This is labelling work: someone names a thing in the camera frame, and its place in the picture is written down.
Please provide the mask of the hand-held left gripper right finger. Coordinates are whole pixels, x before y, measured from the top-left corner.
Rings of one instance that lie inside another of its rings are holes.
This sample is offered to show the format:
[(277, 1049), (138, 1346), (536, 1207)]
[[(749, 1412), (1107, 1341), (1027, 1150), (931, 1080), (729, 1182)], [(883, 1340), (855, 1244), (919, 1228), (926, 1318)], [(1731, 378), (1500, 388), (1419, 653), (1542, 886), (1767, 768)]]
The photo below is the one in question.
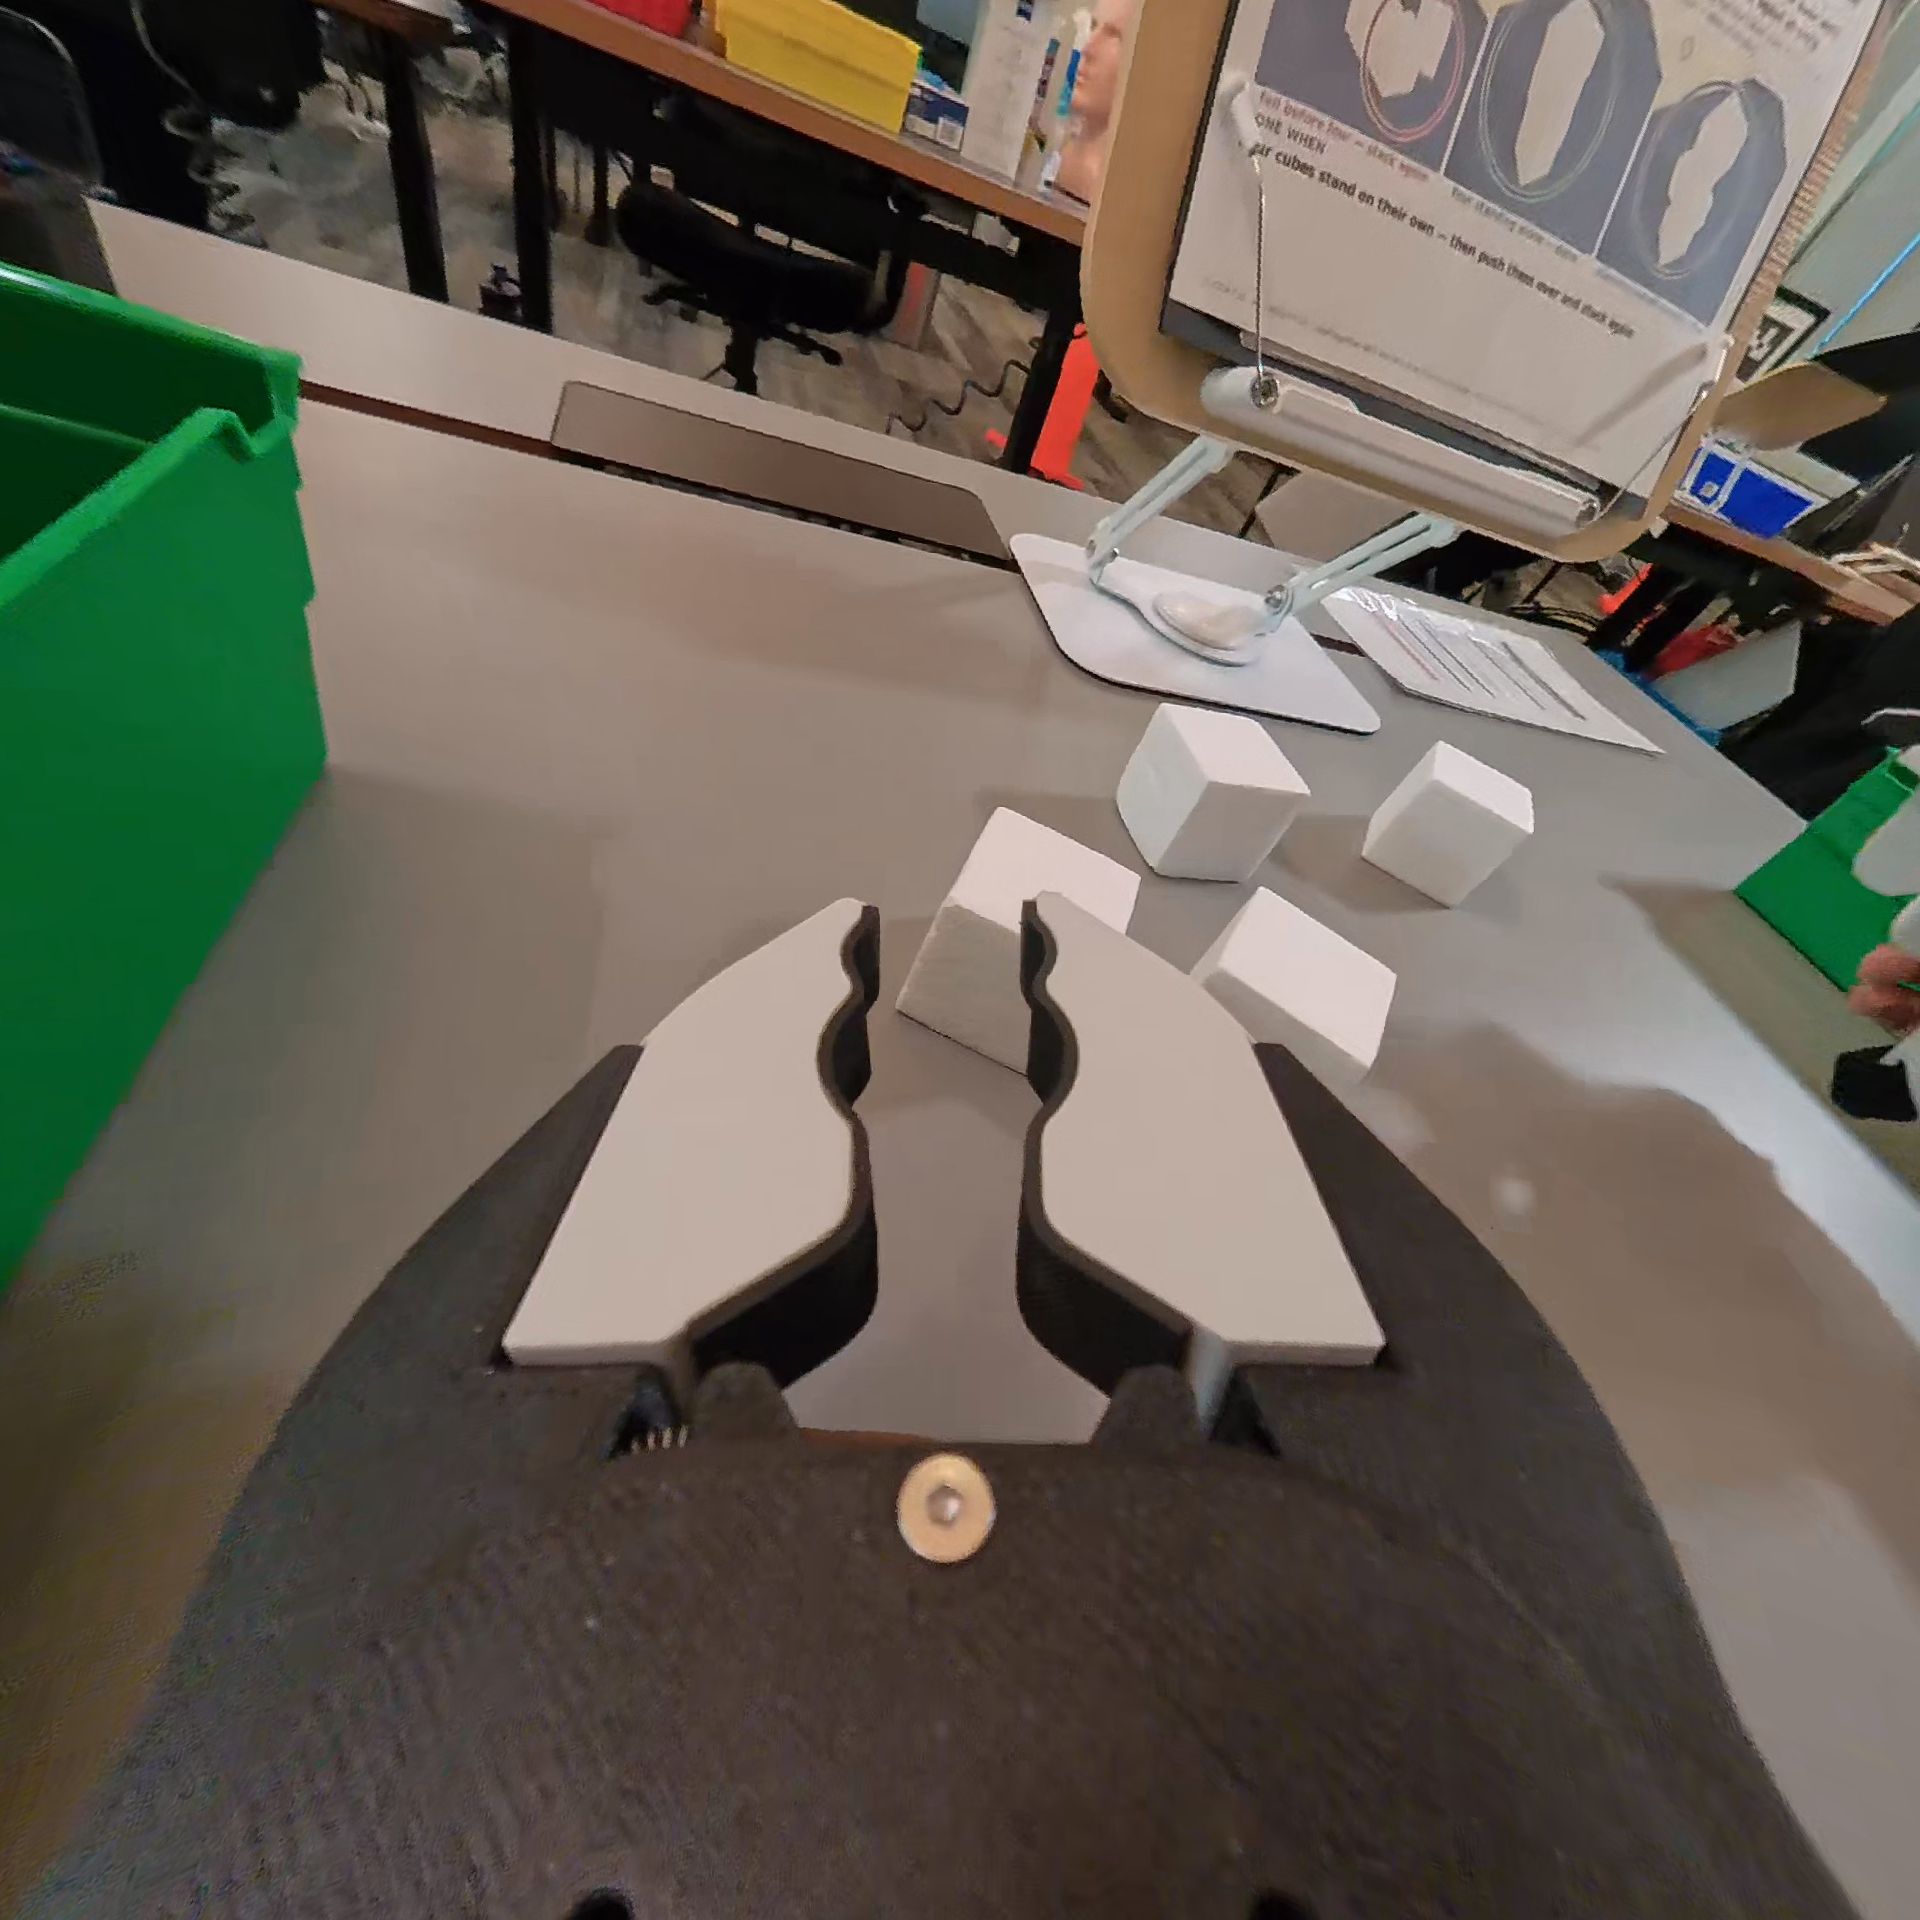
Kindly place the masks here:
[(1247, 1367), (1373, 1367), (1386, 1330), (1262, 1067), (1190, 972), (1057, 892), (1021, 905), (1017, 1300), (1107, 1402), (1168, 1372), (1201, 1424)]

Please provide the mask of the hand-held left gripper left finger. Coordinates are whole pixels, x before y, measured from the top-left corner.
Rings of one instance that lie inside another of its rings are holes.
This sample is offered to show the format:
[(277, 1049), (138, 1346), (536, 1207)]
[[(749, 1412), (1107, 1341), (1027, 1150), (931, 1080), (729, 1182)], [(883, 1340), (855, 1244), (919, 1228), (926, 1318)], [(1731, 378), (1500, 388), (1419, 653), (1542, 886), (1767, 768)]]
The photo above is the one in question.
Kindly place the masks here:
[(782, 1385), (879, 1296), (855, 1100), (879, 911), (836, 899), (667, 1013), (505, 1323), (516, 1367), (642, 1364), (674, 1395), (729, 1362)]

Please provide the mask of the white foam cube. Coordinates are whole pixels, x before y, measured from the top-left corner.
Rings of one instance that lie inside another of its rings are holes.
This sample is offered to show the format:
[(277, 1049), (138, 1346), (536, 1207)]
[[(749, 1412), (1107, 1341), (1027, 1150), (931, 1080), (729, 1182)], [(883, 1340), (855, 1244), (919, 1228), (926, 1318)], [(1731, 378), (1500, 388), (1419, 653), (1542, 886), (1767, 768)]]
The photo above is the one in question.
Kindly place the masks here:
[(1310, 779), (1262, 717), (1159, 701), (1117, 779), (1117, 812), (1163, 877), (1252, 880), (1310, 811)]
[(1140, 875), (1057, 829), (997, 808), (906, 972), (898, 1015), (1021, 1075), (1033, 1024), (1021, 997), (1021, 911), (1046, 892), (1057, 892), (1123, 933), (1140, 899)]
[(1262, 1044), (1288, 1044), (1323, 1079), (1377, 1061), (1399, 972), (1269, 889), (1252, 892), (1190, 970)]
[(1530, 831), (1534, 796), (1521, 779), (1437, 741), (1373, 812), (1363, 859), (1427, 902), (1461, 907)]

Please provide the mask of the grey desk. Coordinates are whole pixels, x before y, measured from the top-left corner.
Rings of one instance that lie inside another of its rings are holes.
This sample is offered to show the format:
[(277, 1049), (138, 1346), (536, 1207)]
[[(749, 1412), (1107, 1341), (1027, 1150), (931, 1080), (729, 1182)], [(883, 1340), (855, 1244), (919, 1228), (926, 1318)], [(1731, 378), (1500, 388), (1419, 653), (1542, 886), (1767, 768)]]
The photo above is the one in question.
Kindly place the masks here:
[[(1134, 859), (1147, 701), (1020, 575), (308, 404), (329, 765), (4, 1300), (4, 1912), (139, 1712), (220, 1522), (412, 1240), (610, 1044), (828, 899), (886, 994), (997, 808)], [(1527, 1290), (1661, 1507), (1864, 1918), (1918, 1918), (1918, 1142), (1818, 1080), (1831, 985), (1731, 889), (1795, 829), (1659, 756), (1284, 729), (1262, 886), (1399, 970), (1365, 1124)], [(1461, 907), (1363, 859), (1447, 741), (1530, 838)]]

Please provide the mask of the green plastic bin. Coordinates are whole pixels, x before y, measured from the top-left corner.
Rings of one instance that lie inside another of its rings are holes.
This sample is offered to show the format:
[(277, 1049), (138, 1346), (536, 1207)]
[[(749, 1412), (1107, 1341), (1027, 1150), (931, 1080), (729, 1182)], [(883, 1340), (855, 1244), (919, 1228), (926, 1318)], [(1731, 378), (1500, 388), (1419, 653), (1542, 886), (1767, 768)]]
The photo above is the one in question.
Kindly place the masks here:
[(299, 363), (60, 276), (4, 268), (4, 404), (156, 445), (220, 412), (249, 433), (295, 428)]
[(1918, 754), (1885, 748), (1736, 899), (1836, 990), (1853, 990), (1918, 899)]
[(4, 407), (4, 1280), (322, 774), (284, 432)]

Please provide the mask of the wooden document stand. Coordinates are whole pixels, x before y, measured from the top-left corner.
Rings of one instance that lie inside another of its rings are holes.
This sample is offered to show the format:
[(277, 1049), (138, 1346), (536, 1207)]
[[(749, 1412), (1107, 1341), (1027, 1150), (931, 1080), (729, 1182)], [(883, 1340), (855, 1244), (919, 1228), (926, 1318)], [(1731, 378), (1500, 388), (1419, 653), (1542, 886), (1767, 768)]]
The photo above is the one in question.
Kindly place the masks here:
[[(1134, 412), (1191, 433), (1190, 448), (1095, 526), (1085, 546), (1017, 538), (1020, 572), (1065, 658), (1168, 701), (1373, 734), (1376, 705), (1310, 634), (1335, 588), (1376, 584), (1456, 535), (1490, 535), (1553, 562), (1623, 553), (1667, 513), (1739, 357), (1773, 300), (1795, 238), (1841, 157), (1901, 3), (1882, 17), (1773, 249), (1744, 294), (1720, 370), (1709, 377), (1649, 484), (1604, 491), (1514, 456), (1377, 396), (1281, 366), (1262, 344), (1225, 354), (1165, 328), (1195, 138), (1233, 3), (1135, 3), (1107, 172), (1082, 250), (1085, 328)], [(1300, 566), (1264, 594), (1225, 588), (1123, 548), (1233, 455), (1323, 473), (1394, 507), (1388, 526), (1332, 562)]]

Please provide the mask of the wooden side table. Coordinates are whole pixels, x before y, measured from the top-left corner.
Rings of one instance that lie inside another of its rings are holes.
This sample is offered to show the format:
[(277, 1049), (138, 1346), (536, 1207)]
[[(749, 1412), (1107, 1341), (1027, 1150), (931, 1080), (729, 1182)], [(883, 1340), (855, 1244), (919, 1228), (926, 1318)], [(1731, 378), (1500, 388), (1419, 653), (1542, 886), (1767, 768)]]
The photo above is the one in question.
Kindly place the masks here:
[(1670, 507), (1670, 513), (1652, 522), (1652, 532), (1690, 535), (1720, 553), (1739, 554), (1762, 572), (1793, 575), (1795, 580), (1808, 584), (1829, 611), (1867, 620), (1871, 626), (1889, 626), (1918, 608), (1918, 580), (1911, 579), (1864, 575), (1853, 566), (1799, 548), (1791, 538), (1749, 535), (1725, 518), (1699, 513), (1688, 502)]

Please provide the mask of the laminated paper sheet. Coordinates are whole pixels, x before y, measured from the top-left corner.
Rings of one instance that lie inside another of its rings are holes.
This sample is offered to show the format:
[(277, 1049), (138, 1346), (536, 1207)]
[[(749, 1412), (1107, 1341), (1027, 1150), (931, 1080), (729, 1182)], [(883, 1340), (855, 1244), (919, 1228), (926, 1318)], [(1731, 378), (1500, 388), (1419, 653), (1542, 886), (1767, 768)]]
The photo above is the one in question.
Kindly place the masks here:
[(1399, 693), (1427, 705), (1661, 754), (1600, 705), (1537, 637), (1424, 611), (1376, 588), (1341, 588), (1320, 611)]

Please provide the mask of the black and white marker tag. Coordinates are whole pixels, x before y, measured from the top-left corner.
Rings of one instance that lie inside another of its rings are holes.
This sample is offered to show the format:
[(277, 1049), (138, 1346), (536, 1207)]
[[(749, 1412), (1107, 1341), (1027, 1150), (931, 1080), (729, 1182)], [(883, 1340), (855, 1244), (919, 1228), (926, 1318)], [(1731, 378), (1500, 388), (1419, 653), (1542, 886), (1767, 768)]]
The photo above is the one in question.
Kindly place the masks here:
[(1767, 304), (1761, 324), (1753, 328), (1753, 337), (1739, 357), (1736, 378), (1746, 386), (1773, 373), (1799, 350), (1807, 350), (1815, 337), (1821, 337), (1824, 324), (1824, 304), (1804, 297), (1799, 291), (1780, 286)]

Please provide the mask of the light grey adjoining table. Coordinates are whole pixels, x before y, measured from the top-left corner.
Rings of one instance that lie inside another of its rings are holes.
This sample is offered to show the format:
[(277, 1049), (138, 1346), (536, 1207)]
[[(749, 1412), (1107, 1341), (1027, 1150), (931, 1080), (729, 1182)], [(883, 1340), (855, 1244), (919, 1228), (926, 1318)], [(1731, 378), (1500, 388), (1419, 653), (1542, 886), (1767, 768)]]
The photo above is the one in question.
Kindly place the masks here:
[(578, 378), (968, 488), (984, 498), (1007, 546), (1020, 535), (1085, 546), (1113, 513), (1113, 502), (1092, 492), (734, 396), (691, 377), (484, 320), (111, 202), (92, 202), (87, 213), (116, 286), (129, 300), (295, 354), (305, 396), (322, 404), (575, 464), (552, 451), (550, 433), (562, 386)]

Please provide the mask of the black office chair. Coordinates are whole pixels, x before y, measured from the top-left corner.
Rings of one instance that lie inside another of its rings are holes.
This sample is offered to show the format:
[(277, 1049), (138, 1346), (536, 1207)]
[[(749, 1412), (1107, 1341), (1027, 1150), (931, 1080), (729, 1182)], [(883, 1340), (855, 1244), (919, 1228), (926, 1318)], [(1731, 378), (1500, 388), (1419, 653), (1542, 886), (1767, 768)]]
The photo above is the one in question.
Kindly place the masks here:
[(659, 276), (646, 304), (725, 324), (721, 373), (753, 396), (764, 344), (840, 366), (836, 337), (894, 324), (926, 208), (865, 159), (674, 92), (641, 123), (610, 219)]

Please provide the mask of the wooden-top work table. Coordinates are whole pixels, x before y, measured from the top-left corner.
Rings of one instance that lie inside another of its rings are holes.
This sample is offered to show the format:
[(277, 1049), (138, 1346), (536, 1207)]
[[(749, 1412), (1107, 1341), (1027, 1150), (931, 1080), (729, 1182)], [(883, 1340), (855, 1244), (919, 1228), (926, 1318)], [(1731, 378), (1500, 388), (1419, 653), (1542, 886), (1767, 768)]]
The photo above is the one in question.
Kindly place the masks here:
[(1042, 312), (1021, 396), (1000, 464), (1065, 473), (1072, 445), (1046, 441), (1065, 400), (1067, 373), (1092, 373), (1082, 306), (1086, 214), (978, 177), (958, 159), (919, 149), (840, 108), (826, 108), (729, 65), (691, 40), (674, 40), (599, 3), (469, 3), (505, 61), (510, 208), (516, 261), (514, 320), (552, 332), (554, 134), (596, 157), (588, 238), (609, 242), (636, 202), (737, 213), (717, 226), (732, 249), (758, 230), (801, 242), (752, 270), (752, 294), (771, 294), (775, 270), (819, 261), (855, 263), (873, 250), (883, 294), (906, 291), (907, 268), (994, 291)]

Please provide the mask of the white carton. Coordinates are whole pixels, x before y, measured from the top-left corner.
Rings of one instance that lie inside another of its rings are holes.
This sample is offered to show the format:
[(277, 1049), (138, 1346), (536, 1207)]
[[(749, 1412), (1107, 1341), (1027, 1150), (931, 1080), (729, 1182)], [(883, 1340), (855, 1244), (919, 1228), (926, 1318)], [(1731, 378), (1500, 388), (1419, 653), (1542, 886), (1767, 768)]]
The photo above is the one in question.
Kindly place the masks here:
[(1055, 40), (1055, 3), (978, 3), (964, 72), (964, 159), (1004, 184), (1020, 177), (1042, 70)]

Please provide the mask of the mannequin head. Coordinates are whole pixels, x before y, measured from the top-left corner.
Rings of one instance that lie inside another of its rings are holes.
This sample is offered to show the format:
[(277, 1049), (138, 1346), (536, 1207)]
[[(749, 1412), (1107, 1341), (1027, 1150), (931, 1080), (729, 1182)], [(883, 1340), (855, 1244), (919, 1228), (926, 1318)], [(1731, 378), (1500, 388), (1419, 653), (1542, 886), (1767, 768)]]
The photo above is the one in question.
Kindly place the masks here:
[(1049, 186), (1077, 205), (1096, 202), (1107, 172), (1134, 18), (1135, 3), (1092, 3), (1073, 17), (1073, 78), (1062, 98)]

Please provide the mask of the yellow plastic bin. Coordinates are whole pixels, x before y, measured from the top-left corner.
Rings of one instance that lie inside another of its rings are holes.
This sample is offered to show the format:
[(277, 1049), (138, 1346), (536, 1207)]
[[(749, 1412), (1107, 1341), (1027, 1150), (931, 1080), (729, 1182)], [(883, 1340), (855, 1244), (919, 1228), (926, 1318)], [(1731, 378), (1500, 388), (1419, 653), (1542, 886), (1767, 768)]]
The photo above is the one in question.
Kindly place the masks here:
[(710, 3), (725, 58), (819, 108), (894, 138), (922, 45), (842, 3)]

